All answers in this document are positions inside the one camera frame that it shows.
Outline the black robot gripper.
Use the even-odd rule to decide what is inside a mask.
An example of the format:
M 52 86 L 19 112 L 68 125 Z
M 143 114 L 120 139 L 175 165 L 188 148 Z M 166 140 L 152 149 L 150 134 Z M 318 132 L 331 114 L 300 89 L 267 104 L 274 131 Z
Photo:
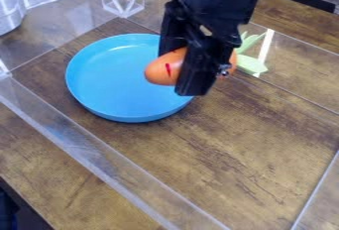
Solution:
M 258 0 L 171 0 L 160 28 L 159 54 L 187 46 L 190 35 L 204 26 L 212 37 L 191 42 L 184 55 L 175 92 L 206 95 L 218 78 L 238 68 L 235 47 L 242 44 L 239 25 L 247 24 Z

